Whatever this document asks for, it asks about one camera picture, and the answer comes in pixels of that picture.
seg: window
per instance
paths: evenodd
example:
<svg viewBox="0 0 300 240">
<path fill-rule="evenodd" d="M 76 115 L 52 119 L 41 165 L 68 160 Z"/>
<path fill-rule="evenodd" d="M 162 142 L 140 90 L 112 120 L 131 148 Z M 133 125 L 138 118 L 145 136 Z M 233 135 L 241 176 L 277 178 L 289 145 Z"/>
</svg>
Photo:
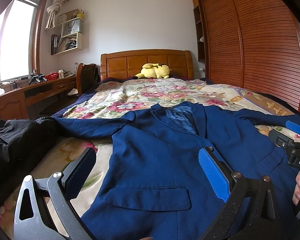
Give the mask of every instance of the window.
<svg viewBox="0 0 300 240">
<path fill-rule="evenodd" d="M 41 31 L 36 28 L 40 2 L 13 0 L 0 15 L 0 83 L 33 72 L 33 40 L 35 32 Z"/>
</svg>

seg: wooden wardrobe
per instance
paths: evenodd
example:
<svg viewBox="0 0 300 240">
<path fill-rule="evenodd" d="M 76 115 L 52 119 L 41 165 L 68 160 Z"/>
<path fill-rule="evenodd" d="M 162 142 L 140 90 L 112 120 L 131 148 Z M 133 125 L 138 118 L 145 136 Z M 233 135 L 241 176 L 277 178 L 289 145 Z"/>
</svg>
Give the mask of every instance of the wooden wardrobe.
<svg viewBox="0 0 300 240">
<path fill-rule="evenodd" d="M 206 77 L 300 111 L 300 24 L 282 0 L 198 0 Z"/>
</svg>

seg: wooden desk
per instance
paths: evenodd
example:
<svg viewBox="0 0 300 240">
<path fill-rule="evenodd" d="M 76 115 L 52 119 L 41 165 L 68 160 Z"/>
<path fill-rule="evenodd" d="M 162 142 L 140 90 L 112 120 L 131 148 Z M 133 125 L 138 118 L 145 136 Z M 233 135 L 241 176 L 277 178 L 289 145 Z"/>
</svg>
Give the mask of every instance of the wooden desk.
<svg viewBox="0 0 300 240">
<path fill-rule="evenodd" d="M 27 119 L 27 106 L 63 91 L 76 88 L 76 76 L 32 84 L 0 96 L 0 119 Z"/>
</svg>

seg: floral blanket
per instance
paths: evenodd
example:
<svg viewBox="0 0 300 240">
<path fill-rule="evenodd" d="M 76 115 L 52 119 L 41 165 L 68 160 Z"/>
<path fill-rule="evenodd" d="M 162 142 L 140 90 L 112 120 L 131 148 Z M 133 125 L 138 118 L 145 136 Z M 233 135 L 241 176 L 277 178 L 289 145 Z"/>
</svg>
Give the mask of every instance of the floral blanket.
<svg viewBox="0 0 300 240">
<path fill-rule="evenodd" d="M 161 106 L 175 106 L 183 101 L 200 103 L 205 106 L 217 105 L 223 109 L 238 111 L 243 108 L 261 111 L 265 114 L 288 115 L 290 110 L 257 93 L 242 88 L 215 84 L 207 85 L 200 80 L 181 79 L 140 79 L 124 83 L 107 82 L 96 89 L 96 94 L 88 101 L 73 106 L 63 115 L 64 118 L 116 118 L 127 111 Z M 268 135 L 271 129 L 286 134 L 300 142 L 300 135 L 279 126 L 257 125 L 260 133 Z M 112 143 L 108 140 L 84 141 L 76 138 L 63 138 L 50 150 L 38 166 L 31 172 L 35 179 L 49 177 L 53 172 L 63 170 L 77 159 L 86 147 L 97 152 L 97 161 L 76 199 L 71 200 L 79 216 L 88 210 L 94 201 L 109 168 Z M 0 207 L 0 226 L 13 239 L 13 218 L 20 187 L 18 187 Z M 49 198 L 46 198 L 51 216 L 60 233 L 67 236 Z"/>
</svg>

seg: human hand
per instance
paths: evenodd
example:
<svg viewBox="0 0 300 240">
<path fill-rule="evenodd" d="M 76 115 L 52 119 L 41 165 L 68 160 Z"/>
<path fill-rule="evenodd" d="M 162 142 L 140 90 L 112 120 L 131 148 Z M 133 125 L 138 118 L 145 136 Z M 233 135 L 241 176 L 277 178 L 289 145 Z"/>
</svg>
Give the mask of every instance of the human hand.
<svg viewBox="0 0 300 240">
<path fill-rule="evenodd" d="M 296 177 L 296 187 L 294 188 L 294 194 L 292 197 L 292 201 L 295 205 L 298 205 L 300 201 L 300 171 L 298 172 L 298 175 Z"/>
</svg>

